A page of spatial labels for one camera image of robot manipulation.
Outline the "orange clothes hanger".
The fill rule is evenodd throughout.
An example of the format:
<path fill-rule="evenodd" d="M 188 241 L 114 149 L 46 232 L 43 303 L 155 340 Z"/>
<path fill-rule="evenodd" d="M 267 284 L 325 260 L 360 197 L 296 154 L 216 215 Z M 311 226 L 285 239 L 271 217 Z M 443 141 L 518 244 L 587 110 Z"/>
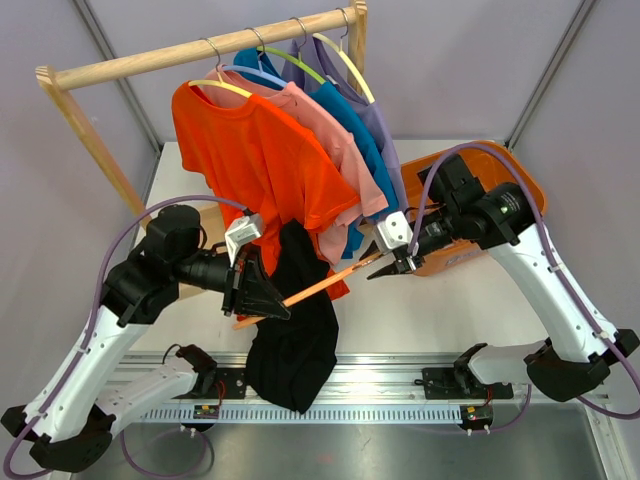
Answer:
<path fill-rule="evenodd" d="M 364 258 L 363 260 L 360 260 L 352 265 L 350 265 L 349 267 L 335 273 L 334 275 L 323 279 L 320 282 L 317 282 L 314 285 L 311 285 L 310 287 L 284 299 L 281 300 L 280 303 L 285 307 L 285 308 L 289 308 L 307 298 L 310 298 L 311 296 L 317 294 L 318 292 L 325 290 L 326 288 L 330 287 L 331 285 L 336 284 L 339 281 L 343 281 L 345 280 L 347 277 L 349 277 L 350 275 L 354 274 L 357 270 L 360 270 L 364 267 L 367 267 L 371 264 L 373 264 L 374 262 L 378 261 L 379 259 L 381 259 L 383 257 L 382 253 L 374 253 L 371 254 L 369 256 L 367 256 L 366 258 Z M 246 319 L 241 320 L 241 321 L 237 321 L 233 326 L 232 329 L 233 330 L 242 330 L 245 328 L 248 328 L 251 325 L 255 325 L 259 322 L 261 322 L 262 320 L 264 320 L 265 318 L 267 318 L 268 315 L 263 315 L 263 316 L 248 316 Z"/>

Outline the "black t shirt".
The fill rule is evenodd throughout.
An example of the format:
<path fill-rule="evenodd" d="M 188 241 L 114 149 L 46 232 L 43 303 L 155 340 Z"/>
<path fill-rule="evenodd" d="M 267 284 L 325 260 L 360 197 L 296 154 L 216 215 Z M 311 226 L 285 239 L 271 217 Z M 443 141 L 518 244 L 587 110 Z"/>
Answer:
<path fill-rule="evenodd" d="M 299 222 L 282 227 L 279 240 L 271 281 L 284 297 L 327 277 L 329 264 L 318 258 Z M 247 384 L 261 399 L 305 413 L 337 363 L 339 325 L 329 295 L 318 292 L 293 305 L 289 320 L 268 318 L 257 328 L 246 360 Z"/>

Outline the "orange t shirt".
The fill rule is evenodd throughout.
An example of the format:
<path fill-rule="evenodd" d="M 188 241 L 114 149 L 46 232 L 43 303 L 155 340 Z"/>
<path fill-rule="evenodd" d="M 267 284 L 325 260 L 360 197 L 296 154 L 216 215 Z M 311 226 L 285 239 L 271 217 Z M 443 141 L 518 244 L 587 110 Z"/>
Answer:
<path fill-rule="evenodd" d="M 359 202 L 315 135 L 268 100 L 182 84 L 171 110 L 185 170 L 200 173 L 219 197 L 261 215 L 257 240 L 267 273 L 281 252 L 279 232 L 292 220 L 311 236 Z"/>

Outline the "yellow clothes hanger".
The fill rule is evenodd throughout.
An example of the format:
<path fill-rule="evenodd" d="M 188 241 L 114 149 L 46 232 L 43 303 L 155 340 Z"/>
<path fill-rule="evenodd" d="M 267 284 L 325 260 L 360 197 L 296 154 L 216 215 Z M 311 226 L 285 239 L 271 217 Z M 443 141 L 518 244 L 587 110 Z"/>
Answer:
<path fill-rule="evenodd" d="M 216 57 L 218 59 L 218 61 L 221 61 L 221 56 L 219 53 L 219 50 L 217 49 L 216 45 L 214 44 L 214 42 L 212 40 L 210 40 L 209 38 L 205 38 L 202 37 L 203 41 L 206 41 L 209 46 L 212 48 L 213 52 L 216 54 Z M 220 89 L 224 89 L 224 90 L 228 90 L 230 92 L 233 92 L 237 95 L 240 95 L 244 98 L 250 98 L 252 96 L 252 93 L 249 91 L 246 91 L 243 88 L 240 88 L 236 85 L 230 84 L 228 82 L 225 82 L 221 75 L 220 72 L 215 69 L 215 71 L 217 72 L 218 78 L 217 80 L 211 80 L 211 79 L 199 79 L 199 80 L 191 80 L 188 82 L 188 85 L 190 87 L 193 86 L 198 86 L 198 87 L 202 87 L 202 86 L 210 86 L 210 87 L 215 87 L 215 88 L 220 88 Z"/>

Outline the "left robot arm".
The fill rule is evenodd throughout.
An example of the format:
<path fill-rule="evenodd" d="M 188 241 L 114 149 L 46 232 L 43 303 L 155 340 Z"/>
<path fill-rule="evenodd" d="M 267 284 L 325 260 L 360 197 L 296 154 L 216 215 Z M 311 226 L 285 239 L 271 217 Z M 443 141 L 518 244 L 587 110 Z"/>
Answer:
<path fill-rule="evenodd" d="M 162 202 L 147 216 L 145 235 L 128 257 L 102 264 L 89 318 L 49 383 L 2 415 L 15 442 L 30 444 L 40 475 L 87 469 L 129 424 L 167 400 L 223 393 L 217 362 L 195 345 L 127 386 L 105 390 L 130 347 L 177 301 L 181 285 L 220 293 L 226 315 L 290 318 L 257 246 L 264 233 L 259 214 L 243 209 L 214 247 L 186 199 Z"/>

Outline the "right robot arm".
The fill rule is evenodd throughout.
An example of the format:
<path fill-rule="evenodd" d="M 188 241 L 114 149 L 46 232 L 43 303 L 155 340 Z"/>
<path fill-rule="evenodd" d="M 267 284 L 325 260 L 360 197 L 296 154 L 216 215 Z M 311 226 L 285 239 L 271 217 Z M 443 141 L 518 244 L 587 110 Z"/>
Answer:
<path fill-rule="evenodd" d="M 456 241 L 477 245 L 509 274 L 547 337 L 532 344 L 472 346 L 438 375 L 440 395 L 458 390 L 462 398 L 481 398 L 499 384 L 520 383 L 558 402 L 581 399 L 614 364 L 629 364 L 639 337 L 598 312 L 556 253 L 533 193 L 513 165 L 505 167 L 512 180 L 486 183 L 452 149 L 422 169 L 418 178 L 435 209 L 420 206 L 414 220 L 398 211 L 376 223 L 368 251 L 394 259 L 373 275 L 410 274 Z"/>

